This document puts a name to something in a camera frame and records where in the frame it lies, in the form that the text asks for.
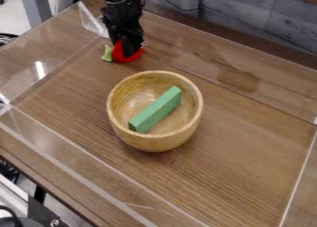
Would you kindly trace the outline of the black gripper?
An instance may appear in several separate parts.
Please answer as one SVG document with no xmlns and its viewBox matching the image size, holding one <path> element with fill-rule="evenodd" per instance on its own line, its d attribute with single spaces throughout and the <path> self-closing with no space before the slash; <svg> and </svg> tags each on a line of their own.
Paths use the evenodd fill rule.
<svg viewBox="0 0 317 227">
<path fill-rule="evenodd" d="M 142 7 L 109 5 L 104 6 L 100 11 L 111 43 L 115 48 L 121 48 L 123 41 L 124 56 L 131 57 L 142 48 L 143 43 Z"/>
</svg>

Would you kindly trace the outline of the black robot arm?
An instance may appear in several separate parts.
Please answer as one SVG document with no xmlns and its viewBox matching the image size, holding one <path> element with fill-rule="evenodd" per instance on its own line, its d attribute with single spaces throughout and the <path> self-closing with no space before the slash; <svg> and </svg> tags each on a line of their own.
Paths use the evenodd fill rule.
<svg viewBox="0 0 317 227">
<path fill-rule="evenodd" d="M 130 61 L 142 52 L 142 0 L 104 0 L 103 23 L 120 61 Z"/>
</svg>

